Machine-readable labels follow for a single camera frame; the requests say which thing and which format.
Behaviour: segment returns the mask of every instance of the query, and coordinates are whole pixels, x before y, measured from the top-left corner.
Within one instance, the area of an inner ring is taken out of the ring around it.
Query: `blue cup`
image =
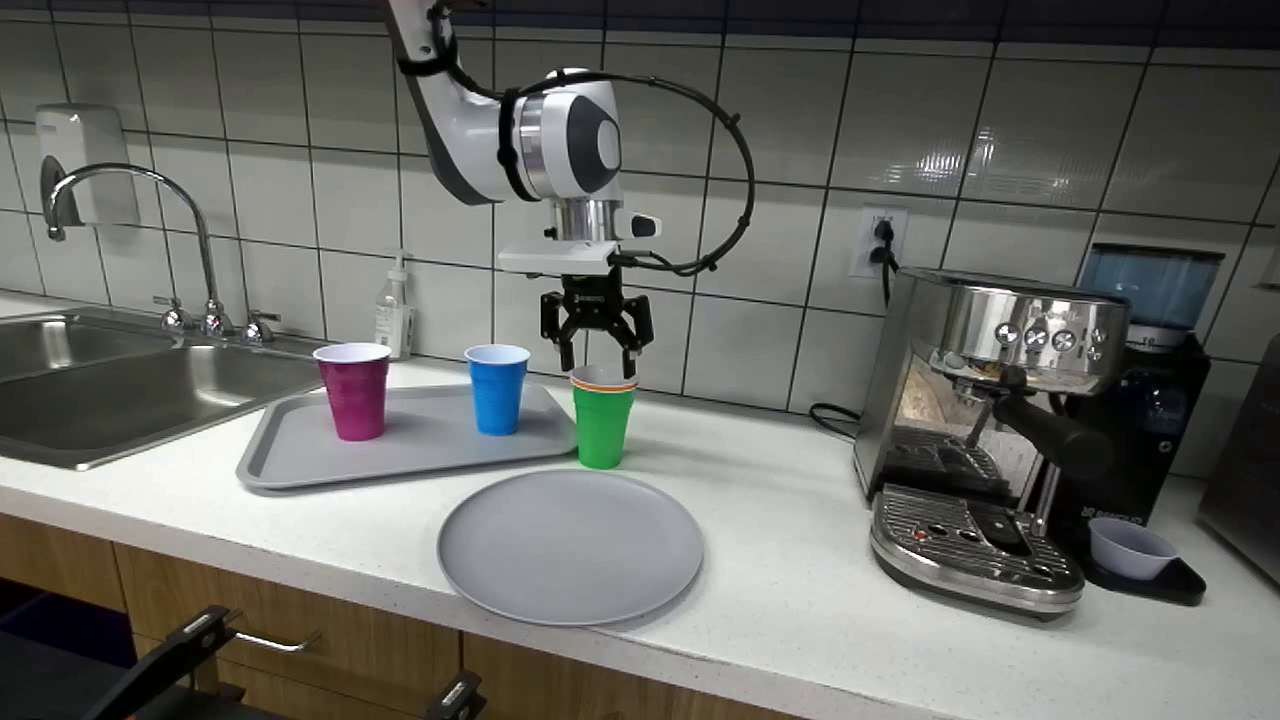
[[[530,349],[479,343],[479,349],[467,349],[467,364],[473,364],[477,427],[486,435],[517,435]]]

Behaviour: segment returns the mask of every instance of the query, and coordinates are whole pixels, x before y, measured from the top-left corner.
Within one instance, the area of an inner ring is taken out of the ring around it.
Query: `pink cup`
[[[331,427],[342,440],[376,440],[387,427],[387,349],[384,343],[325,343],[311,350],[329,393]]]

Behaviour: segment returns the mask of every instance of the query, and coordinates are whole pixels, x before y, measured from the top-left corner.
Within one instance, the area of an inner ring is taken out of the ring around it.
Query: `cabinet handle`
[[[279,651],[279,655],[299,655],[307,651],[311,639],[271,639],[271,634],[256,634],[256,633],[235,633],[235,639]]]

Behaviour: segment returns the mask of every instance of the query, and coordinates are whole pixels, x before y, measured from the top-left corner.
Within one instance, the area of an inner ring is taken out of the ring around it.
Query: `round plate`
[[[624,622],[682,601],[706,536],[666,490],[618,471],[534,471],[467,496],[439,528],[454,587],[530,622]]]

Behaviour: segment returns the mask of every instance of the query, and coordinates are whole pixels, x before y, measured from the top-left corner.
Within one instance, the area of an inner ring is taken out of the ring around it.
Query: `green cup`
[[[634,378],[596,382],[572,375],[575,458],[585,469],[618,469],[624,458],[634,399]]]

